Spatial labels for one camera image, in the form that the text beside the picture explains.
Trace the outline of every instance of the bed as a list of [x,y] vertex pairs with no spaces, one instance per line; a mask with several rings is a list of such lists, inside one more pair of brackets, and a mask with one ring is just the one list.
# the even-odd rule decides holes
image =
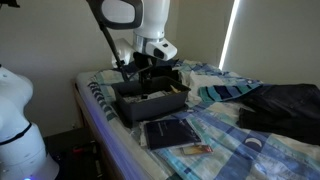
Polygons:
[[140,126],[125,128],[111,103],[111,84],[121,82],[116,70],[84,72],[76,77],[75,96],[84,116],[103,146],[108,172],[113,179],[318,179],[320,148],[288,137],[241,129],[237,102],[210,102],[198,88],[212,85],[259,84],[260,81],[220,71],[206,63],[172,60],[182,83],[189,86],[188,110],[166,118],[187,119],[209,156],[184,156],[176,148],[150,151],[140,145]]

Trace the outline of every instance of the book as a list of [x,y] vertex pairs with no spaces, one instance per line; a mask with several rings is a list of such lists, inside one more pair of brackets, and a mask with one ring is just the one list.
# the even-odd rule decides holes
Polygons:
[[148,122],[145,124],[144,132],[150,150],[182,147],[201,142],[201,139],[186,119]]

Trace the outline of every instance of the cable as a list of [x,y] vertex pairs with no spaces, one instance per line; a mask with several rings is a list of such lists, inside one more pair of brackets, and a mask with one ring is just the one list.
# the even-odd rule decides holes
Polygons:
[[123,69],[122,67],[122,62],[119,58],[119,55],[118,55],[118,51],[117,51],[117,48],[116,48],[116,45],[114,44],[114,41],[108,31],[108,28],[104,27],[104,25],[102,23],[99,23],[99,26],[100,26],[100,29],[101,31],[103,32],[104,36],[106,37],[107,41],[108,41],[108,44],[111,48],[111,51],[114,55],[114,57],[116,58],[117,60],[117,66],[118,66],[118,69],[121,71],[121,74],[122,74],[122,78],[125,82],[129,81],[129,78],[125,72],[125,70]]

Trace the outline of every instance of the bed frame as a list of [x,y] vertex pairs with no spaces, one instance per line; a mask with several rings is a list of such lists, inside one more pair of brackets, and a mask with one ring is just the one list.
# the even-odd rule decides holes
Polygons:
[[103,158],[103,163],[106,167],[107,179],[115,179],[115,180],[124,179],[111,153],[109,152],[108,148],[105,146],[104,142],[102,141],[102,137],[98,132],[98,128],[94,124],[93,118],[90,112],[88,111],[86,104],[81,98],[81,95],[78,91],[78,87],[75,80],[72,82],[72,86],[73,86],[73,94],[76,100],[77,109],[80,117],[77,127],[89,127],[92,136],[100,144],[101,150],[102,150],[101,157]]

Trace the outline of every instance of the black object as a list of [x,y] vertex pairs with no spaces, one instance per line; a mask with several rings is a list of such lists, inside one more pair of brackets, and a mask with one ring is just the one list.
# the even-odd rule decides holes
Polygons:
[[[173,93],[155,99],[149,99],[138,103],[127,103],[125,96],[136,96],[150,94],[157,91],[172,91],[170,85],[180,90],[179,93]],[[123,82],[111,85],[116,96],[116,104],[122,112],[125,119],[131,123],[148,120],[185,106],[185,101],[190,88],[168,77],[156,77],[152,79],[151,87],[146,92],[139,81]]]
[[[138,122],[132,122],[131,120],[127,119],[121,112],[119,106],[117,105],[116,102],[113,102],[111,103],[111,106],[112,108],[116,111],[116,113],[118,114],[122,124],[126,127],[126,128],[133,128],[133,127],[136,127],[139,125]],[[148,118],[148,121],[153,121],[153,120],[156,120],[156,119],[160,119],[162,117],[165,117],[165,116],[168,116],[168,115],[171,115],[171,114],[174,114],[174,113],[177,113],[177,112],[181,112],[181,111],[185,111],[189,108],[188,105],[184,105],[183,107],[181,108],[178,108],[178,109],[174,109],[172,111],[168,111],[166,113],[163,113],[163,114],[159,114],[157,116],[153,116],[151,118]]]
[[44,138],[47,151],[59,164],[56,180],[108,179],[100,146],[88,128],[79,128]]
[[153,56],[157,57],[159,59],[163,59],[164,58],[164,53],[162,51],[160,51],[158,48],[153,50]]
[[[176,60],[170,59],[168,61],[163,61],[163,60],[157,59],[155,63],[156,63],[156,68],[169,66],[172,69],[172,67],[174,67],[177,62],[178,62],[178,59],[176,59]],[[135,62],[130,62],[128,65],[123,66],[123,68],[125,69],[125,71],[127,73],[135,73],[139,70]]]
[[172,70],[171,66],[157,66],[151,70],[151,77],[167,76],[171,79],[181,82],[179,71]]
[[124,63],[119,58],[119,55],[117,53],[118,51],[117,51],[116,45],[114,44],[114,41],[113,41],[108,29],[106,27],[103,27],[103,26],[100,26],[100,29],[103,32],[104,36],[106,37],[107,42],[108,42],[108,44],[109,44],[109,46],[111,48],[111,51],[112,51],[114,57],[116,58],[116,61],[117,61],[116,64],[117,64],[117,67],[118,67],[119,71],[121,72],[123,80],[124,81],[129,81],[129,78],[128,78],[125,70],[123,69],[123,64]]
[[141,54],[138,52],[133,53],[134,63],[139,69],[139,82],[143,88],[149,88],[152,81],[150,71],[155,66],[156,58]]
[[186,119],[149,122],[145,124],[144,132],[150,150],[187,146],[201,142]]
[[15,8],[20,7],[16,0],[0,0],[0,5],[2,6],[3,4],[7,4],[8,6],[15,7]]
[[320,145],[320,90],[315,85],[262,86],[240,98],[239,126]]

